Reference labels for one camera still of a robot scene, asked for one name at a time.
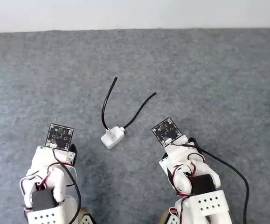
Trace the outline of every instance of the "white 3d-printed part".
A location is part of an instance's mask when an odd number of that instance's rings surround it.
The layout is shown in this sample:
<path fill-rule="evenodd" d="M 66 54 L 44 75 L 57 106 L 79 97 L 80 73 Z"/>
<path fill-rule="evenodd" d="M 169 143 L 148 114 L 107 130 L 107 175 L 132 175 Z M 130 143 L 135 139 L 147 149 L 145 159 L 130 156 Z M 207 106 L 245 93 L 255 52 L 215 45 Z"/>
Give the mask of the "white 3d-printed part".
<path fill-rule="evenodd" d="M 29 224 L 67 224 L 65 223 L 64 204 L 52 209 L 33 211 L 28 213 Z"/>
<path fill-rule="evenodd" d="M 223 190 L 190 197 L 185 204 L 190 208 L 193 217 L 205 217 L 229 211 Z"/>

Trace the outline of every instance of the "black cable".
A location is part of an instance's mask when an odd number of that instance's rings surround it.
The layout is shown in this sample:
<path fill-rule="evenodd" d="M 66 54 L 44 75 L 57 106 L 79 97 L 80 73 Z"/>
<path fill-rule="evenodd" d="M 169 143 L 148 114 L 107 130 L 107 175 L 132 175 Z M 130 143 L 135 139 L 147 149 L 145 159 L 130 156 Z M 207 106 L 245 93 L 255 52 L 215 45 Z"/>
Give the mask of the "black cable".
<path fill-rule="evenodd" d="M 246 185 L 246 199 L 245 199 L 245 204 L 244 204 L 244 207 L 243 207 L 243 224 L 247 224 L 247 208 L 248 208 L 248 202 L 249 202 L 249 192 L 250 192 L 250 189 L 249 189 L 249 183 L 247 181 L 247 179 L 236 169 L 234 168 L 233 166 L 231 166 L 229 163 L 225 162 L 224 160 L 221 160 L 220 158 L 216 157 L 215 155 L 211 154 L 210 152 L 198 147 L 198 146 L 193 146 L 193 145 L 189 145 L 189 144 L 182 144 L 181 146 L 184 146 L 184 147 L 194 147 L 196 148 L 197 150 L 200 150 L 202 152 L 204 152 L 205 154 L 213 157 L 214 159 L 218 160 L 219 162 L 223 163 L 224 165 L 226 165 L 227 167 L 229 167 L 230 169 L 232 169 L 234 172 L 236 172 L 244 181 L 245 185 Z"/>
<path fill-rule="evenodd" d="M 128 126 L 130 126 L 134 120 L 136 119 L 136 117 L 138 116 L 138 114 L 140 113 L 140 111 L 142 110 L 142 108 L 145 106 L 145 104 L 154 96 L 156 95 L 157 93 L 154 92 L 152 95 L 150 95 L 144 102 L 143 104 L 141 105 L 141 107 L 139 108 L 139 110 L 137 111 L 137 113 L 135 114 L 135 116 L 130 120 L 129 123 L 127 123 L 125 126 L 124 126 L 124 129 L 126 129 Z"/>
<path fill-rule="evenodd" d="M 59 159 L 56 158 L 55 149 L 52 148 L 52 151 L 53 151 L 54 158 L 57 160 L 57 162 L 59 162 L 59 164 L 62 166 L 62 168 L 68 173 L 70 179 L 72 180 L 72 182 L 74 183 L 74 186 L 76 188 L 76 192 L 77 192 L 77 195 L 78 195 L 78 207 L 77 207 L 77 211 L 76 211 L 74 217 L 68 223 L 68 224 L 73 224 L 75 219 L 78 218 L 78 215 L 79 215 L 79 212 L 80 212 L 80 209 L 81 209 L 81 193 L 80 193 L 80 190 L 79 190 L 79 188 L 77 186 L 77 183 L 76 183 L 75 179 L 73 178 L 72 174 L 70 173 L 70 171 L 66 168 L 66 166 Z"/>
<path fill-rule="evenodd" d="M 107 96 L 106 96 L 106 99 L 105 99 L 105 101 L 104 101 L 103 108 L 102 108 L 102 123 L 103 123 L 103 126 L 105 127 L 106 130 L 108 130 L 109 128 L 108 128 L 108 126 L 107 126 L 106 123 L 105 123 L 105 109 L 106 109 L 106 105 L 107 105 L 109 96 L 110 96 L 110 94 L 111 94 L 111 92 L 112 92 L 112 90 L 113 90 L 113 87 L 114 87 L 114 85 L 115 85 L 117 79 L 118 79 L 117 77 L 114 78 L 113 83 L 112 83 L 112 85 L 111 85 L 111 87 L 110 87 L 110 89 L 109 89 L 109 91 L 108 91 L 108 94 L 107 94 Z"/>

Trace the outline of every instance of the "robotic arm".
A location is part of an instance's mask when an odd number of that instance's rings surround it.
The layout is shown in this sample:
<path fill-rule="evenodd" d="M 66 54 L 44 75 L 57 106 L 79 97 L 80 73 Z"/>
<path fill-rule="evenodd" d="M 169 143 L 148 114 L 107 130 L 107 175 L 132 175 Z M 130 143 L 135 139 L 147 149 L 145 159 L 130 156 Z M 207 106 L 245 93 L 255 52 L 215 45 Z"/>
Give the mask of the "robotic arm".
<path fill-rule="evenodd" d="M 155 127 L 152 132 L 166 153 L 160 166 L 166 173 L 176 194 L 182 196 L 160 224 L 231 224 L 229 208 L 223 190 L 219 190 L 219 175 L 205 162 L 205 153 L 235 171 L 246 185 L 243 223 L 249 199 L 249 184 L 233 166 L 201 149 L 194 138 L 183 135 L 170 117 Z"/>
<path fill-rule="evenodd" d="M 46 145 L 37 147 L 31 168 L 20 181 L 29 224 L 95 224 L 92 216 L 81 209 L 74 168 L 76 147 L 70 145 L 72 133 L 72 128 L 51 124 Z M 78 203 L 65 195 L 66 188 L 73 185 Z"/>
<path fill-rule="evenodd" d="M 182 135 L 165 147 L 166 156 L 159 162 L 176 193 L 183 196 L 169 209 L 169 224 L 231 224 L 228 204 L 221 181 L 194 147 Z"/>

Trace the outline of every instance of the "white plastic housing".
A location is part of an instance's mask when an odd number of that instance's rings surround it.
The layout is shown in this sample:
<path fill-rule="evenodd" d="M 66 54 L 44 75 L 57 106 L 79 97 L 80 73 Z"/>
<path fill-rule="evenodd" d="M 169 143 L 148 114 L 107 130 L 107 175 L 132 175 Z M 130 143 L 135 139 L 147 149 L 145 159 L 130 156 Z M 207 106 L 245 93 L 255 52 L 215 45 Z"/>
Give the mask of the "white plastic housing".
<path fill-rule="evenodd" d="M 106 134 L 101 137 L 102 143 L 108 148 L 113 148 L 125 136 L 125 129 L 115 126 L 111 130 L 106 130 Z"/>
<path fill-rule="evenodd" d="M 181 199 L 175 203 L 178 213 L 181 213 Z M 229 207 L 222 190 L 192 196 L 186 199 L 182 205 L 182 223 L 231 224 Z"/>
<path fill-rule="evenodd" d="M 29 224 L 67 224 L 73 218 L 77 210 L 76 200 L 66 196 L 65 201 L 52 209 L 32 211 L 27 214 Z"/>

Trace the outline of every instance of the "perforated white bracket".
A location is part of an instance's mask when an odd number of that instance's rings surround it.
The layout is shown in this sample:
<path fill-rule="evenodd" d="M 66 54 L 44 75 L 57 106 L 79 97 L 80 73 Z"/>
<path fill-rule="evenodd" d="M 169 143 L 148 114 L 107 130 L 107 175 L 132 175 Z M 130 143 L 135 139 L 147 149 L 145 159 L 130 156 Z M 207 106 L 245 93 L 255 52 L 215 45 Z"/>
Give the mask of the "perforated white bracket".
<path fill-rule="evenodd" d="M 28 213 L 29 224 L 66 224 L 63 203 L 52 209 Z"/>
<path fill-rule="evenodd" d="M 185 204 L 190 208 L 193 217 L 206 217 L 229 211 L 223 190 L 190 197 Z"/>
<path fill-rule="evenodd" d="M 80 224 L 94 224 L 94 222 L 91 220 L 91 217 L 89 215 L 84 215 L 81 219 Z"/>
<path fill-rule="evenodd" d="M 167 224 L 179 224 L 180 219 L 177 216 L 169 216 L 168 221 L 166 222 Z"/>

